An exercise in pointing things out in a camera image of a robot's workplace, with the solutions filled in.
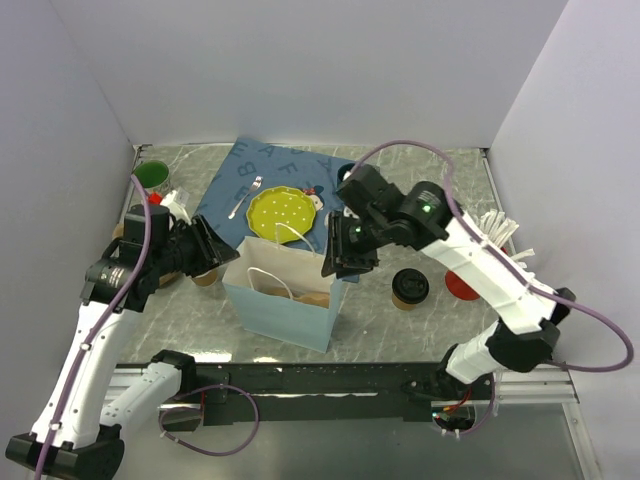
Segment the light blue gift bag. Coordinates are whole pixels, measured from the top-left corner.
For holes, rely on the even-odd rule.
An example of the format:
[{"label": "light blue gift bag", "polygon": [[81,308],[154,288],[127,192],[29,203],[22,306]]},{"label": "light blue gift bag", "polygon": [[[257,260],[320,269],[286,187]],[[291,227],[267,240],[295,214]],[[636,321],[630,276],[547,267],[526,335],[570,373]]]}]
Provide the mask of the light blue gift bag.
[{"label": "light blue gift bag", "polygon": [[[240,258],[229,264],[222,283],[245,330],[326,352],[340,308],[342,281],[320,276],[323,256],[313,249],[287,248],[257,237],[245,237],[238,252]],[[283,287],[290,297],[328,293],[329,308],[263,293]]]}]

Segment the gray marble countertop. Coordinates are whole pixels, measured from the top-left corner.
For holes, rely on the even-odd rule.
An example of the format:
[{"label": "gray marble countertop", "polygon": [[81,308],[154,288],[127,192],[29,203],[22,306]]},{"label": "gray marble countertop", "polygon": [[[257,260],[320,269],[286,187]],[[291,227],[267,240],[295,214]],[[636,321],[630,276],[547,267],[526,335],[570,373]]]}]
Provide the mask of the gray marble countertop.
[{"label": "gray marble countertop", "polygon": [[[337,157],[358,159],[365,147],[301,147]],[[145,147],[141,160],[161,160],[172,182],[189,194],[193,214],[230,145]],[[496,208],[496,200],[479,150],[452,150],[456,163],[455,197],[479,216]],[[441,183],[445,165],[435,155],[415,147],[392,147],[370,160],[388,181],[407,192],[414,183]],[[482,300],[465,302],[449,293],[446,270],[411,249],[397,246],[379,251],[380,267],[346,284],[346,292],[326,354],[243,330],[222,283],[200,288],[180,278],[160,289],[147,304],[123,363],[147,362],[163,348],[193,355],[199,362],[400,362],[437,361],[454,343],[465,342],[496,319]],[[431,292],[415,310],[398,310],[391,303],[391,280],[407,267],[429,279]]]}]

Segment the fork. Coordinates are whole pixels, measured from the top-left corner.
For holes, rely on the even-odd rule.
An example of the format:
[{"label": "fork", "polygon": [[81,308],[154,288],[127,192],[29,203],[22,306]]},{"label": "fork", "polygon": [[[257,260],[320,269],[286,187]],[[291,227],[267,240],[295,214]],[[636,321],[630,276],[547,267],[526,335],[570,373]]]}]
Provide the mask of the fork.
[{"label": "fork", "polygon": [[240,201],[237,203],[237,205],[235,207],[233,207],[233,210],[231,210],[231,213],[229,214],[229,220],[231,220],[233,217],[236,216],[236,212],[240,208],[240,205],[242,205],[242,202],[244,202],[249,195],[251,195],[257,189],[259,189],[260,185],[262,185],[262,177],[260,175],[258,175],[256,177],[256,179],[253,181],[253,183],[251,184],[251,186],[249,187],[249,191],[245,194],[244,197],[242,197],[240,199]]}]

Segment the plate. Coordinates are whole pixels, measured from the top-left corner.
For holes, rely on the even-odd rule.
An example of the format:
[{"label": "plate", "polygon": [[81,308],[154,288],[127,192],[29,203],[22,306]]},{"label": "plate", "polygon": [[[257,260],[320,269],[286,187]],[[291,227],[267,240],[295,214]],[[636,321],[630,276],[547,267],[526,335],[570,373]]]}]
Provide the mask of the plate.
[{"label": "plate", "polygon": [[[313,200],[293,187],[267,188],[256,195],[249,209],[247,220],[253,233],[265,240],[276,241],[276,223],[284,223],[304,235],[313,226],[316,209]],[[299,238],[288,228],[278,228],[280,243]]]}]

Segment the gray floor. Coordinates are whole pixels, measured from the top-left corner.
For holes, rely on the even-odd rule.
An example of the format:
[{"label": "gray floor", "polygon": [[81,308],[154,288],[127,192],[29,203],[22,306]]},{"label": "gray floor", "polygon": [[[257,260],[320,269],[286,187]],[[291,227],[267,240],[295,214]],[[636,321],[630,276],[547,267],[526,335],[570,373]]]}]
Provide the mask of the gray floor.
[{"label": "gray floor", "polygon": [[[395,419],[265,422],[244,451],[223,458],[174,445],[159,431],[153,419],[127,443],[117,479],[583,478],[561,405],[503,405],[498,417],[459,442],[440,437],[433,424]],[[242,443],[249,431],[250,424],[238,423],[182,438],[221,451]]]},{"label": "gray floor", "polygon": [[[142,160],[162,160],[174,185],[190,193],[192,214],[229,146],[147,147]],[[357,159],[364,147],[300,147]],[[456,163],[455,196],[467,211],[481,215],[496,207],[484,159],[478,149],[449,152]],[[430,152],[393,147],[372,158],[390,182],[407,192],[420,180],[441,182],[445,166]],[[246,332],[220,282],[199,288],[186,278],[158,291],[122,362],[146,362],[163,348],[189,353],[199,362],[389,362],[439,360],[450,345],[478,334],[496,314],[482,300],[463,302],[444,285],[445,269],[413,250],[389,246],[380,250],[380,267],[347,284],[340,314],[326,354]],[[421,270],[431,283],[428,299],[412,312],[390,300],[391,279],[406,267]]]}]

